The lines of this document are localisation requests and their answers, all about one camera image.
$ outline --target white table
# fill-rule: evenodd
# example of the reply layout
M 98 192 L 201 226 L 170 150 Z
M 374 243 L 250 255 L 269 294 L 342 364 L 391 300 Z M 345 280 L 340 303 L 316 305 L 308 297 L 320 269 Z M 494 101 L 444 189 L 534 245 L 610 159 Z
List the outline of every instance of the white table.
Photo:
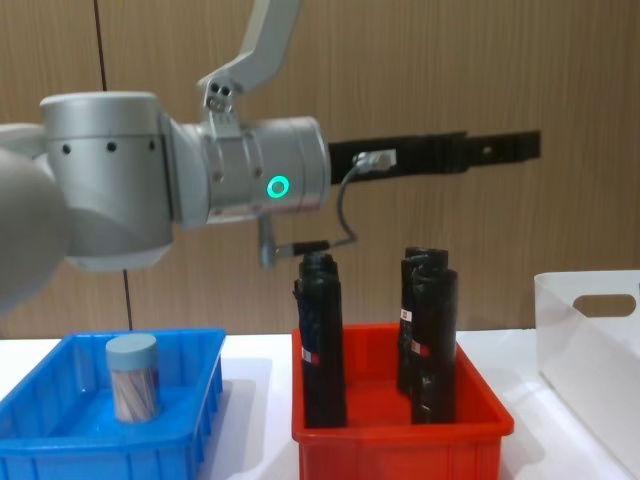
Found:
M 460 332 L 458 340 L 515 419 L 501 479 L 631 480 L 538 375 L 533 330 Z M 0 398 L 57 340 L 0 341 Z M 201 480 L 298 480 L 291 440 L 291 337 L 230 336 L 224 393 Z

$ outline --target black cylinder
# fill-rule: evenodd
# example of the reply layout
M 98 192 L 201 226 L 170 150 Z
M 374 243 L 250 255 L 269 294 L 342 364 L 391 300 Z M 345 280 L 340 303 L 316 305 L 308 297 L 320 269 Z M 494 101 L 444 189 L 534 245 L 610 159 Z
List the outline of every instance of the black cylinder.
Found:
M 331 255 L 312 253 L 294 283 L 298 301 L 304 412 L 307 428 L 344 427 L 347 404 L 338 267 Z
M 412 273 L 411 421 L 455 421 L 458 274 L 447 252 L 434 253 Z
M 411 275 L 413 270 L 423 263 L 442 264 L 447 268 L 448 252 L 446 250 L 427 249 L 422 247 L 407 247 L 405 258 L 400 264 L 402 281 L 402 308 L 400 309 L 400 329 L 398 333 L 398 372 L 396 386 L 398 390 L 409 395 L 411 390 L 411 322 L 415 302 Z

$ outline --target blue plastic bin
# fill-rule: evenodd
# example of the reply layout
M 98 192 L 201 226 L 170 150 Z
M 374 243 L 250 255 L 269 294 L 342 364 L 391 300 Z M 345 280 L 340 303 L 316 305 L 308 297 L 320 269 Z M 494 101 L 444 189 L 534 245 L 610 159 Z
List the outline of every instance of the blue plastic bin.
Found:
M 138 425 L 113 412 L 105 344 L 122 333 L 64 338 L 0 403 L 0 480 L 195 480 L 222 392 L 225 332 L 148 332 L 162 413 Z

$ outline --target red plastic bin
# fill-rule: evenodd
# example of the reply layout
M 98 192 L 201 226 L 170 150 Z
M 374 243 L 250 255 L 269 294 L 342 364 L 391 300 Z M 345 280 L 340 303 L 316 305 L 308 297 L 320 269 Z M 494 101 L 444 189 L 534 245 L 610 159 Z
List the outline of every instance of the red plastic bin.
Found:
M 458 346 L 456 423 L 411 425 L 396 391 L 397 325 L 344 329 L 347 426 L 304 426 L 300 332 L 293 332 L 293 438 L 301 480 L 496 480 L 513 418 Z

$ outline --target wood panel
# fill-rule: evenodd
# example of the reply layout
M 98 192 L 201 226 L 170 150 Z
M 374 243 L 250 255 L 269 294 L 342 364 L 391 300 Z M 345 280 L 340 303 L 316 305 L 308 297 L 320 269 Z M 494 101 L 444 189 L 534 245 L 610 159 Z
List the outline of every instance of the wood panel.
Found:
M 238 50 L 250 0 L 99 0 L 108 83 L 197 119 L 194 83 Z M 460 327 L 528 327 L 533 275 L 640 266 L 640 6 L 635 0 L 305 0 L 288 62 L 245 118 L 317 117 L 330 140 L 541 129 L 544 158 L 354 185 L 335 251 L 346 322 L 396 319 L 408 245 L 447 248 Z M 281 241 L 337 236 L 333 200 Z M 290 329 L 297 261 L 258 267 L 255 225 L 176 232 L 131 275 L 136 327 Z
M 43 97 L 102 89 L 91 0 L 3 1 L 0 45 L 0 123 L 37 123 Z M 0 318 L 0 337 L 127 326 L 122 274 L 81 273 L 63 264 L 47 287 Z

